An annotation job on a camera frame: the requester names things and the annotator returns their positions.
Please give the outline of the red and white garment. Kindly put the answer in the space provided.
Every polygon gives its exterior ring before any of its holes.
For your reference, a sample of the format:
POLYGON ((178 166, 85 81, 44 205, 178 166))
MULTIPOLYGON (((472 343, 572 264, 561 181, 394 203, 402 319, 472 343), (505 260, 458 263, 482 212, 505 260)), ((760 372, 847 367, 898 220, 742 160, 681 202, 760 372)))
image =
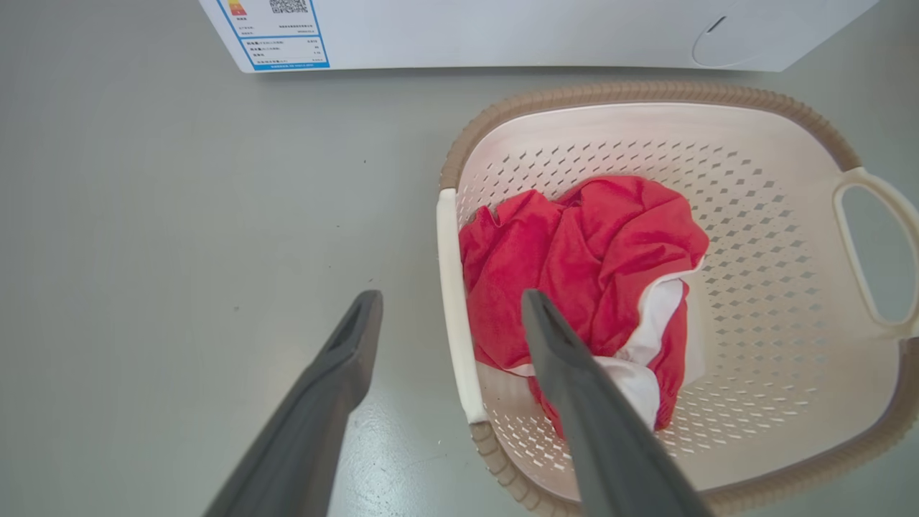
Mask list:
POLYGON ((685 278, 709 243, 684 196, 636 176, 593 177, 557 200, 529 190, 480 207, 459 232, 474 356, 526 379, 564 435, 526 342, 522 297, 538 290, 643 422, 665 429, 686 382, 685 278))

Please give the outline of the cream laundry basket brown rim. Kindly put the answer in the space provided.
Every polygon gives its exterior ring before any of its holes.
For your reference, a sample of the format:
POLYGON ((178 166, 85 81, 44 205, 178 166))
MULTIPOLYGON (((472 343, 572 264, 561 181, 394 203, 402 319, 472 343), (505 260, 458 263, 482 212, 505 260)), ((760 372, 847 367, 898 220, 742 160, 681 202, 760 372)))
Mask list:
POLYGON ((748 86, 639 81, 508 98, 456 138, 441 169, 437 242, 447 342, 470 437, 539 517, 581 517, 568 447, 526 381, 474 360, 460 228, 526 190, 555 199, 600 174, 683 195, 709 236, 687 279, 687 367, 658 434, 718 517, 810 490, 898 444, 919 416, 919 210, 867 173, 830 122, 748 86), (884 320, 841 205, 870 191, 916 270, 909 314, 884 320))

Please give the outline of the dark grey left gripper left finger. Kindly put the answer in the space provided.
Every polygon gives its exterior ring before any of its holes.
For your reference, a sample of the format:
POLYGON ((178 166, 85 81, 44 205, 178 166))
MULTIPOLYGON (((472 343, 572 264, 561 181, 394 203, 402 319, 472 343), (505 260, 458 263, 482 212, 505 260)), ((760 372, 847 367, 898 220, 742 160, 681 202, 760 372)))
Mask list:
POLYGON ((205 511, 326 517, 349 415, 370 389, 383 295, 361 292, 205 511))

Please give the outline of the blue-bordered energy label sticker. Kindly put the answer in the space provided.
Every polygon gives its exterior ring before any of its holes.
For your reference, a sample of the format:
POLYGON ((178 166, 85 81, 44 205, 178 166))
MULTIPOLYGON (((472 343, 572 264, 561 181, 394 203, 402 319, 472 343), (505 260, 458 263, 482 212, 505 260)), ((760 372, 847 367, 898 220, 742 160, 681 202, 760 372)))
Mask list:
POLYGON ((313 0, 215 0, 255 72, 327 69, 313 0))

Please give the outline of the white front-load washing machine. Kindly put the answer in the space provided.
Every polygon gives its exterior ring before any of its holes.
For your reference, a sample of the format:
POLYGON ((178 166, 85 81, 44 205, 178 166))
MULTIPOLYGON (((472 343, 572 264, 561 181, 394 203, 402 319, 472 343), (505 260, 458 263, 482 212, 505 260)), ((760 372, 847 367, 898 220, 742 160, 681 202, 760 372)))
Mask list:
MULTIPOLYGON (((255 72, 215 0, 198 0, 255 72)), ((877 0, 313 0, 328 70, 652 67, 778 72, 877 0)))

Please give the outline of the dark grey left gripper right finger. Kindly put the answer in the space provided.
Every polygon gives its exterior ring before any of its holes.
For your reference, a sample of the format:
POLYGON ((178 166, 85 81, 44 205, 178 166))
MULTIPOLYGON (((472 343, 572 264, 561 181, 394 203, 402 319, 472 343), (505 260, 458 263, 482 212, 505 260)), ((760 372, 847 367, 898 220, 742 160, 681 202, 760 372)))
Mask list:
POLYGON ((543 395, 568 442, 585 517, 712 517, 712 511, 551 300, 521 299, 543 395))

